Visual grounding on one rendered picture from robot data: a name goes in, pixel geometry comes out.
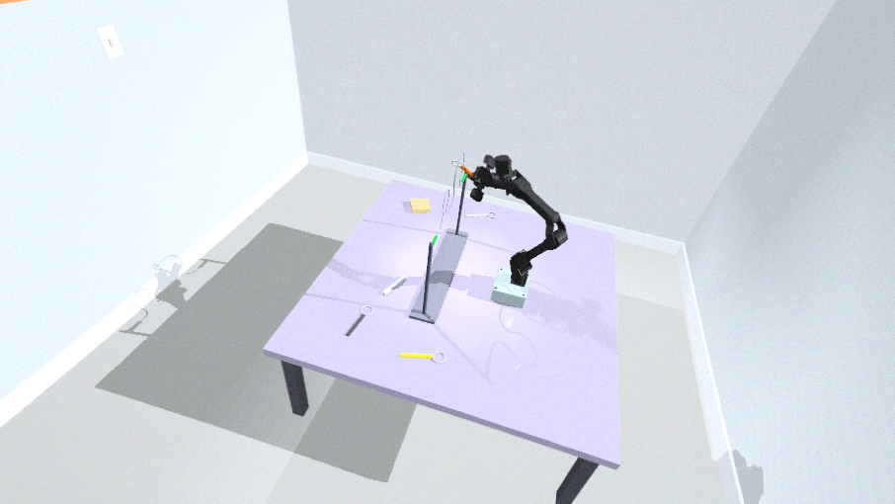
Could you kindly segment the orange handle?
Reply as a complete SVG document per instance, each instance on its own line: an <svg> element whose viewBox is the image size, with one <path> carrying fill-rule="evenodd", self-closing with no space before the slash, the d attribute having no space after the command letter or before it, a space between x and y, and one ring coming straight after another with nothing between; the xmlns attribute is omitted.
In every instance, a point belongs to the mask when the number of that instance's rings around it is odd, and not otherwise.
<svg viewBox="0 0 895 504"><path fill-rule="evenodd" d="M456 164L454 164L454 163L452 163L452 162L458 162L458 163L461 163L462 166L459 166L459 165L457 166ZM457 161L457 160L452 160L452 161L451 161L451 164L454 165L454 166L457 166L457 167L461 168L461 169L462 169L464 172L466 172L469 176L473 177L473 174L472 174L469 170L467 170L467 169L464 167L464 164L463 164L462 162ZM473 178L474 178L474 177L473 177Z"/></svg>

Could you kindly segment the white rectangular bar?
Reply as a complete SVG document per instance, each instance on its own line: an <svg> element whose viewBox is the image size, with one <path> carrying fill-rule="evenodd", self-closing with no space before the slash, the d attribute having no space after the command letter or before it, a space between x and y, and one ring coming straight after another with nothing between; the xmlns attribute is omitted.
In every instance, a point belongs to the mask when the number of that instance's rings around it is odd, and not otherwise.
<svg viewBox="0 0 895 504"><path fill-rule="evenodd" d="M392 290L394 290L398 285L400 285L405 280L406 280L405 276L400 277L397 281L395 281L392 285L390 285L387 289L385 289L382 292L382 294L384 294L384 295L389 294Z"/></svg>

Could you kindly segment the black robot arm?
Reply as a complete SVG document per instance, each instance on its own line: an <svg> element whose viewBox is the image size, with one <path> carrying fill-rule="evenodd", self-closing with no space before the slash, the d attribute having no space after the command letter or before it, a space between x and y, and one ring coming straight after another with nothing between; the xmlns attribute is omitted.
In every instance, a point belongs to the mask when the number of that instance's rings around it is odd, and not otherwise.
<svg viewBox="0 0 895 504"><path fill-rule="evenodd" d="M568 240L568 235L560 214L532 190L528 180L517 169L512 170L512 160L509 156L499 155L494 158L494 161L497 175L494 180L495 188L506 190L507 196L511 194L515 198L525 201L545 221L545 239L529 251L523 249L510 258L511 284L524 287L529 270L532 268L530 260L547 250L557 249ZM473 173L474 183L489 185L490 177L493 177L491 175L492 173L485 167L478 166ZM515 176L517 178L512 180ZM557 229L553 232L554 223L557 225Z"/></svg>

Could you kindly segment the yellow handle with white loop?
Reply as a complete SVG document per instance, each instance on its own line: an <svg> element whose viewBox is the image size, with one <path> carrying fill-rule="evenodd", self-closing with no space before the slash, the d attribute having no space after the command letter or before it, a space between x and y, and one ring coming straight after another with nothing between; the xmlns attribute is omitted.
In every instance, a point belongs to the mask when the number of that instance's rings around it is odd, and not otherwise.
<svg viewBox="0 0 895 504"><path fill-rule="evenodd" d="M436 353L442 353L442 354L444 354L444 356L445 356L444 360L443 360L443 361L440 361L440 362L436 361L436 360L434 359L434 355L435 355ZM401 357L406 357L406 358L424 358L424 359L433 359L434 362L436 362L436 363L442 363L442 362L444 362L444 361L446 360L446 355L445 355L445 353L443 353L442 351L437 351L437 352L435 352L433 355L429 355L429 354L401 353Z"/></svg>

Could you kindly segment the dark grey flat bar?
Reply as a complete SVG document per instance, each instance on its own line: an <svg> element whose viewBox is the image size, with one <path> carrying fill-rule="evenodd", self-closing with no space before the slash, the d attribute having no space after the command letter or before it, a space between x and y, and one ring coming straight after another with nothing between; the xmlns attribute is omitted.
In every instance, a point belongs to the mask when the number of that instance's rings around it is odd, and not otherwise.
<svg viewBox="0 0 895 504"><path fill-rule="evenodd" d="M363 308L364 308L364 307L371 307L372 312L371 312L370 314L364 314L364 313L363 313ZM346 334L347 336L350 336L350 335L353 333L353 331L357 328L357 326L360 324L360 322L364 319L364 317L365 317L366 315L371 315L371 314L373 314L373 307L370 306L370 305L365 305L365 306L363 306L363 307L361 308L361 313L362 313L362 315L361 315L361 316L359 317L359 319L355 322L355 324L351 327L351 329L347 332L347 334Z"/></svg>

